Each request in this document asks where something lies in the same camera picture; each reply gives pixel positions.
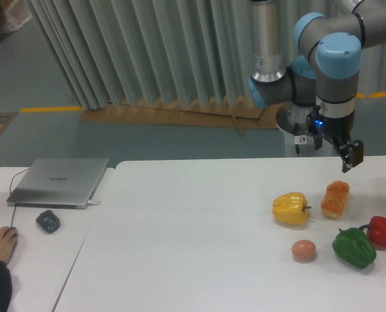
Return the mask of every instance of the red bell pepper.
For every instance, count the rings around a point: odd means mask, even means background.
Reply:
[[[368,229],[367,236],[374,244],[386,247],[386,218],[373,216],[369,224],[361,226],[361,231]]]

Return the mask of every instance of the laptop lid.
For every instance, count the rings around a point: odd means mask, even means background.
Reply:
[[[107,169],[108,159],[36,159],[6,200],[26,207],[84,209]]]

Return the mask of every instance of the human hand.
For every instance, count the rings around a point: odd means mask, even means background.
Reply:
[[[16,243],[17,229],[9,226],[2,227],[0,229],[0,261],[3,261],[5,265],[10,261]]]

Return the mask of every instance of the blue joint cap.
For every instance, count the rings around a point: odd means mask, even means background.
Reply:
[[[296,57],[291,62],[290,67],[292,72],[295,73],[296,75],[300,75],[307,79],[316,79],[315,71],[311,68],[309,62],[305,59],[303,55]]]
[[[302,18],[300,18],[296,26],[294,26],[294,41],[296,42],[297,48],[299,50],[300,48],[298,46],[298,42],[300,41],[300,36],[302,35],[303,30],[311,21],[313,21],[316,18],[325,18],[325,16],[315,12],[308,13]]]
[[[318,43],[316,62],[318,68],[331,78],[349,78],[361,67],[361,42],[347,32],[328,34]]]
[[[268,105],[265,103],[264,99],[261,97],[258,90],[256,89],[251,77],[248,77],[247,82],[248,86],[250,86],[250,92],[255,106],[260,109],[268,107]]]

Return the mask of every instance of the laptop logo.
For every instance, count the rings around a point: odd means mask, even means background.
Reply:
[[[67,181],[67,177],[51,177],[50,181]]]

